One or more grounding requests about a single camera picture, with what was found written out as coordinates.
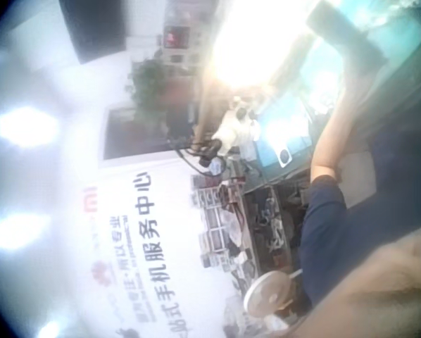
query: phone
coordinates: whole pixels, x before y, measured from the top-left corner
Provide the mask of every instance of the phone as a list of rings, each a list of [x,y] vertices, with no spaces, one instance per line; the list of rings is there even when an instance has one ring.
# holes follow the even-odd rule
[[[381,50],[342,12],[326,1],[317,4],[306,24],[340,54],[351,58],[355,71],[361,75],[378,69],[386,61]]]

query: white banner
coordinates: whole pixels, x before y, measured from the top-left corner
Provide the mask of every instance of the white banner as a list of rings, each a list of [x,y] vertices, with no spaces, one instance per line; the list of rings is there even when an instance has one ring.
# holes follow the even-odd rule
[[[225,336],[236,290],[230,274],[202,265],[205,225],[191,203],[192,173],[180,159],[159,161],[82,191],[66,253],[80,312],[97,337]]]

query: hand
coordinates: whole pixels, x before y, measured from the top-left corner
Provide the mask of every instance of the hand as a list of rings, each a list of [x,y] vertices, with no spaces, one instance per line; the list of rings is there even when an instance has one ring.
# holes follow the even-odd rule
[[[353,105],[359,106],[372,89],[380,68],[374,69],[368,74],[359,75],[349,58],[346,58],[344,68],[343,98],[351,101]]]

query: cable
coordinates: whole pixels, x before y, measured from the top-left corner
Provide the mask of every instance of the cable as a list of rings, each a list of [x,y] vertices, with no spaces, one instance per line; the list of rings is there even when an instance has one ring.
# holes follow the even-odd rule
[[[218,158],[218,159],[220,160],[220,162],[222,163],[222,170],[221,170],[221,173],[218,173],[218,174],[216,174],[216,175],[214,175],[214,174],[210,174],[210,173],[205,173],[204,171],[199,170],[197,167],[195,167],[195,165],[193,165],[192,163],[190,163],[190,161],[189,161],[189,160],[187,160],[187,159],[185,158],[184,154],[180,151],[180,149],[178,149],[178,148],[177,148],[177,147],[173,144],[173,142],[172,142],[172,140],[171,140],[171,139],[168,139],[168,143],[170,144],[170,147],[172,148],[172,150],[176,151],[176,154],[177,154],[180,158],[182,158],[182,159],[184,160],[184,162],[185,162],[185,163],[187,163],[187,165],[188,165],[190,168],[192,168],[193,170],[195,170],[198,174],[201,174],[201,175],[206,176],[206,177],[220,177],[220,176],[224,173],[224,171],[226,170],[226,168],[227,168],[227,164],[226,164],[225,159],[224,159],[222,156],[217,156],[217,158]],[[188,152],[186,149],[185,149],[185,151],[186,151],[186,153],[188,153],[188,154],[189,154],[189,155],[191,155],[191,156],[195,156],[195,157],[200,156],[200,154],[198,154],[198,153],[192,154],[192,153]]]

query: dark blue sleeve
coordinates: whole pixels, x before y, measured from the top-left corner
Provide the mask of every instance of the dark blue sleeve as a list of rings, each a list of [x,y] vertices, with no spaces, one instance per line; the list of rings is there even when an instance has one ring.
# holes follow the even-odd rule
[[[346,204],[336,180],[329,175],[317,177],[308,193],[300,260],[304,289],[315,305],[335,286],[334,263],[338,261]]]

